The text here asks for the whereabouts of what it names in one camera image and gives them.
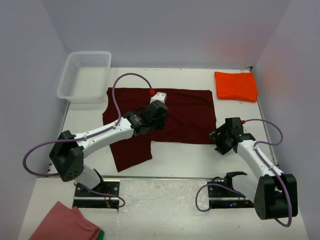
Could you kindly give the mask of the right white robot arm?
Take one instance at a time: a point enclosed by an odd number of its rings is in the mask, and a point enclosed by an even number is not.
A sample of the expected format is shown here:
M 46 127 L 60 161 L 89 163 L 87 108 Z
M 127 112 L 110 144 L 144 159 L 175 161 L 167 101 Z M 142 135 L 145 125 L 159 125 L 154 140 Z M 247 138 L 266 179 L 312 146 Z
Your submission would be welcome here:
M 234 151 L 248 165 L 253 173 L 228 172 L 222 184 L 227 196 L 242 195 L 253 203 L 261 220 L 275 220 L 288 228 L 298 215 L 297 180 L 291 173 L 284 173 L 259 148 L 260 141 L 245 132 L 246 120 L 239 117 L 226 118 L 225 123 L 209 134 L 221 155 Z

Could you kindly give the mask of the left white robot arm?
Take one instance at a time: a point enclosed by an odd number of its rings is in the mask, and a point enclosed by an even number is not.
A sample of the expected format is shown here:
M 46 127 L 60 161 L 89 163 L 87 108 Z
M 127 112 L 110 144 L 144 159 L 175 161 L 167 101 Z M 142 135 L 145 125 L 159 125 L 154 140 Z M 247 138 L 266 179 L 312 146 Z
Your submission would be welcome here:
M 116 121 L 94 130 L 71 134 L 62 132 L 55 141 L 49 158 L 63 182 L 76 181 L 97 197 L 104 184 L 98 171 L 86 166 L 84 159 L 113 143 L 145 135 L 151 130 L 163 130 L 168 107 L 160 100 L 152 101 L 138 111 L 129 111 Z

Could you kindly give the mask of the dark red t-shirt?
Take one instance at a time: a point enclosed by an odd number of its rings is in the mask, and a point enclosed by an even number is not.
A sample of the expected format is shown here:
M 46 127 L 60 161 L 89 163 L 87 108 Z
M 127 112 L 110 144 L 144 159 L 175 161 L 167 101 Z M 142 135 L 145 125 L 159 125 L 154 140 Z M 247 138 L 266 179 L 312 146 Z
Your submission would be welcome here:
M 189 90 L 158 88 L 157 92 L 167 94 L 165 104 L 168 118 L 163 130 L 151 130 L 147 134 L 118 141 L 110 145 L 118 172 L 152 159 L 151 141 L 197 145 L 214 145 L 209 134 L 217 129 L 213 94 L 210 90 Z M 102 114 L 103 125 L 118 118 L 112 99 L 112 88 L 108 88 L 109 98 Z M 115 98 L 121 115 L 144 107 L 150 102 L 146 88 L 116 88 Z

